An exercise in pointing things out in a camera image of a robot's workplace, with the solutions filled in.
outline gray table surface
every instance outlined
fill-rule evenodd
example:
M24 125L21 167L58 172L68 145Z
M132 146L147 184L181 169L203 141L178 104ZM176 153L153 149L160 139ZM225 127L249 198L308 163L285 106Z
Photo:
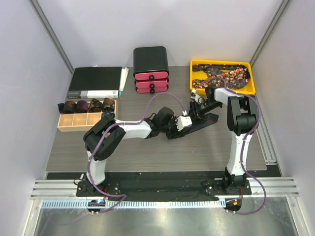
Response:
M151 94L139 94L135 90L132 68L129 70L124 92L118 102L118 119L139 120L142 118ZM189 67L171 66L169 90L189 108ZM149 116L163 106L181 114L181 106L170 96L158 96L148 109ZM183 138L168 140L164 134L152 139L123 140L108 158L106 171L220 171L230 157L231 134L226 125L226 107L212 111L219 121L207 128ZM87 153L84 147L85 132L60 132L57 130L50 153L48 172L84 172L87 168ZM249 147L248 170L266 170L265 161L255 133Z

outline yellow tray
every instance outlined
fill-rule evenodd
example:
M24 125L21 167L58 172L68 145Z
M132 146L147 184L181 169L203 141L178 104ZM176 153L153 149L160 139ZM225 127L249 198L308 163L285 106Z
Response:
M205 80L207 79L207 74L203 71L197 71L197 72L193 72L192 71L192 65L196 65L196 64L217 64L217 65L221 65L221 64L226 64L226 65L244 65L248 68L251 79L248 81L247 85L244 88L241 89L233 89L233 91L235 92L240 92L243 94L255 94L256 93L256 89L255 89L255 85L254 85L254 79L252 77L252 68L251 65L248 62L239 62L239 61L224 61L224 60L199 60L199 59L192 59L190 61L190 80L189 80L189 88L190 91L193 90L192 87L192 81L193 80ZM199 95L206 95L205 89L204 88L197 88L197 94Z

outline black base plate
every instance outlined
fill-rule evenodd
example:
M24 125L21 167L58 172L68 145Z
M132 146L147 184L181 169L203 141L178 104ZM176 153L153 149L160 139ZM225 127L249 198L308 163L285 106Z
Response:
M208 179L208 175L196 172L144 172L106 173L106 180L98 187L109 194L126 194L126 201L135 202L191 202L216 201L222 195L239 195L239 189L227 193L221 180ZM243 195L252 194L249 188L242 189ZM84 177L78 183L77 197L103 197Z

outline white wall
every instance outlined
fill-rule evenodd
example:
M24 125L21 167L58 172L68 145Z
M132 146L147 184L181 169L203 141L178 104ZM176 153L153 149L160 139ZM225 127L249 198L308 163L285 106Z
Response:
M73 67L132 66L165 46L169 65L249 61L281 0L38 0Z
M27 0L0 2L0 234L21 235L70 74Z
M315 232L315 1L293 0L253 67L266 123Z

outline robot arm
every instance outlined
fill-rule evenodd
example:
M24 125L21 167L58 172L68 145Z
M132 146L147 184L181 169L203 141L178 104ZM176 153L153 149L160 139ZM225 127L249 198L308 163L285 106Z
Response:
M207 127L218 121L218 116L209 113L216 107L227 105L227 126L231 131L232 145L230 160L225 168L223 185L227 193L233 194L246 184L246 174L241 167L241 147L243 138L256 124L257 108L248 98L237 96L224 88L207 87L207 99L191 94L192 101L189 104L189 113L176 117L174 112L163 107L153 118L139 121L114 120L111 116L105 116L91 130L84 135L84 142L88 155L99 142L103 131L114 123L123 123L113 127L106 139L102 142L98 152L91 160L91 175L96 185L105 180L106 159L113 153L119 142L129 138L153 138L159 133L165 133L168 139L183 137L191 132ZM246 166L246 157L252 134L247 136L243 151L243 164Z

